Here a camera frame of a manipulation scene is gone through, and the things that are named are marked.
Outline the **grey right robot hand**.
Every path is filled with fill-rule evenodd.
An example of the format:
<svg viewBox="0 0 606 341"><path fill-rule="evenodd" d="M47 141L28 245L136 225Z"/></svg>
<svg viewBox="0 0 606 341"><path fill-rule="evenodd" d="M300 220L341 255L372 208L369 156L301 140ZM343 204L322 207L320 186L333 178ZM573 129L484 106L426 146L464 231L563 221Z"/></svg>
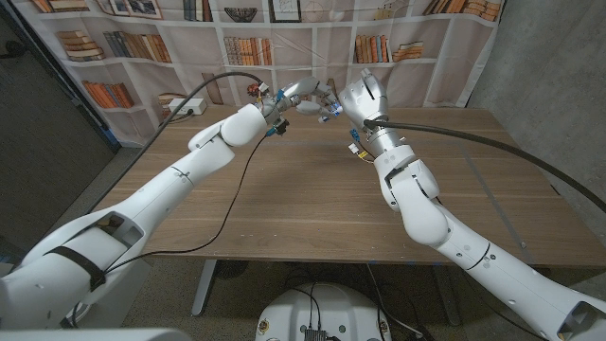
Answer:
<svg viewBox="0 0 606 341"><path fill-rule="evenodd" d="M338 95L355 129L364 132L369 149L375 156L390 151L403 144L399 134L392 128L381 126L367 127L366 120L386 122L388 117L388 99L380 81L368 68L361 71L361 78L348 84Z"/></svg>

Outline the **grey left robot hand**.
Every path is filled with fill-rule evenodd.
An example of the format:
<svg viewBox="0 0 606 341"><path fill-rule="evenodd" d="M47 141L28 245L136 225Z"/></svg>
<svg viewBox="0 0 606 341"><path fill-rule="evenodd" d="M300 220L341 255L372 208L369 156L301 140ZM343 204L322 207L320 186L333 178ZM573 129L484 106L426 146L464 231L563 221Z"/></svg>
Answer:
<svg viewBox="0 0 606 341"><path fill-rule="evenodd" d="M282 117L282 113L295 108L303 116L330 120L343 113L343 107L331 87L315 77L295 81L280 89L274 96L263 100L259 109L268 124Z"/></svg>

